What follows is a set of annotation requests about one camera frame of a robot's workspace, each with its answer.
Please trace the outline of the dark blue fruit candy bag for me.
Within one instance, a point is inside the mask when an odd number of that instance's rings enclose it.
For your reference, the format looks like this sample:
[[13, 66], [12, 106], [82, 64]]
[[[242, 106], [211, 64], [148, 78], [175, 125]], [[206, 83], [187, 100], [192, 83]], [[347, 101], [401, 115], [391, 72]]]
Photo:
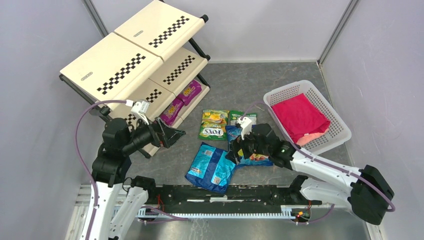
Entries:
[[[241, 134], [241, 129], [237, 128], [235, 125], [227, 125], [225, 127], [225, 130], [226, 130], [226, 133], [227, 133], [227, 142], [228, 142], [228, 146], [229, 146], [229, 143]], [[266, 155], [252, 154], [250, 157], [244, 157], [241, 150], [238, 153], [241, 154], [240, 163], [237, 164], [238, 168], [248, 167], [248, 166], [250, 166], [250, 167], [253, 167], [253, 166], [269, 167], [269, 166], [274, 165], [270, 161], [269, 157], [266, 156]]]

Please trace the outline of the purple grape candy bag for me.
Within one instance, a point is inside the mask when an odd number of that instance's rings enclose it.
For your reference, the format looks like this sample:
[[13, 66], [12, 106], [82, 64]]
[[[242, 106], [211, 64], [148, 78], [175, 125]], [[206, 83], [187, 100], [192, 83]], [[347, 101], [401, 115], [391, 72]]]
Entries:
[[159, 115], [161, 120], [168, 126], [171, 126], [180, 110], [184, 107], [184, 102], [178, 98], [175, 98], [170, 105]]

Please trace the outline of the light blue Slendy bag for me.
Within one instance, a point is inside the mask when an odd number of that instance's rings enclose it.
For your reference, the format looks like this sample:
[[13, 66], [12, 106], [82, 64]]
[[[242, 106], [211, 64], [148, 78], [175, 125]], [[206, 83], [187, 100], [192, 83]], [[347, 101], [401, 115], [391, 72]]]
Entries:
[[236, 164], [226, 158], [227, 154], [223, 149], [202, 142], [185, 179], [195, 187], [225, 194], [236, 170]]

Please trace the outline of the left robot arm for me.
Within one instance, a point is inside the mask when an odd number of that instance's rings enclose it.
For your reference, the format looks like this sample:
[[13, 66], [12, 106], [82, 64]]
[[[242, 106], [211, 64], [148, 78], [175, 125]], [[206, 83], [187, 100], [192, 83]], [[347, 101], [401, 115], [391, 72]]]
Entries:
[[159, 117], [134, 130], [130, 130], [123, 118], [113, 118], [105, 123], [103, 142], [89, 171], [90, 206], [81, 232], [82, 240], [125, 238], [138, 211], [156, 193], [153, 178], [136, 176], [131, 180], [122, 206], [114, 213], [119, 192], [132, 164], [131, 154], [146, 145], [168, 149], [185, 134], [183, 130], [166, 125]]

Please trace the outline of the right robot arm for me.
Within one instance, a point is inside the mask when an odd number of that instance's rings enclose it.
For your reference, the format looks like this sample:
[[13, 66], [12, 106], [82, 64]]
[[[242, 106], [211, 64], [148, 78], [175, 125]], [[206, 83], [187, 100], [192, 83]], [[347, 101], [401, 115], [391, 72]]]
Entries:
[[315, 155], [280, 139], [267, 123], [237, 123], [235, 128], [240, 133], [229, 142], [226, 157], [236, 161], [264, 155], [275, 166], [300, 173], [293, 183], [305, 199], [345, 206], [372, 225], [380, 225], [386, 213], [396, 210], [395, 193], [376, 167], [358, 168]]

